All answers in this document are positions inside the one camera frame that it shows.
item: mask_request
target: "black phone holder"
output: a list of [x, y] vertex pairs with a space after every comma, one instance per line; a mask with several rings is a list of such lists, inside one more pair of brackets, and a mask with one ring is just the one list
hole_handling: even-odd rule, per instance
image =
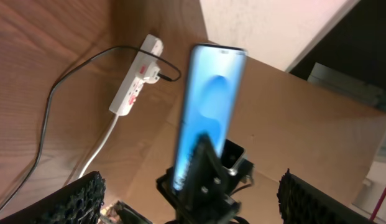
[[[239, 147], [226, 140], [225, 147], [233, 146]], [[181, 191], [175, 192], [171, 188], [172, 167], [157, 179], [157, 190], [176, 211], [176, 220], [169, 223], [223, 224], [232, 219], [248, 223], [236, 217], [241, 203], [233, 200], [230, 194], [240, 181], [252, 177], [253, 163], [243, 160], [237, 174], [231, 176], [216, 156], [207, 134], [198, 137], [193, 152]]]

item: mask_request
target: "wooden table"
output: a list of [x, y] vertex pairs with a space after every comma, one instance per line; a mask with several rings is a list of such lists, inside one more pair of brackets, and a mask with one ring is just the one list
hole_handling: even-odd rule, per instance
[[[73, 62], [113, 45], [138, 47], [147, 34], [162, 39], [162, 57], [174, 63], [183, 78], [145, 86], [90, 165], [87, 172], [100, 170], [107, 181], [106, 202], [126, 194], [182, 93], [190, 49], [207, 41], [199, 1], [0, 1], [0, 203], [32, 165], [54, 81]], [[0, 217], [76, 179], [111, 120], [108, 107], [135, 54], [108, 54], [60, 87], [39, 166]]]

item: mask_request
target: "phone screen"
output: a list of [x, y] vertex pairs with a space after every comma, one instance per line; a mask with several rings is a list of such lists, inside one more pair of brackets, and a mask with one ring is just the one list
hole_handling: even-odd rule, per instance
[[217, 45], [193, 49], [172, 181], [175, 191], [183, 188], [199, 134], [207, 133], [221, 156], [245, 62], [242, 49]]

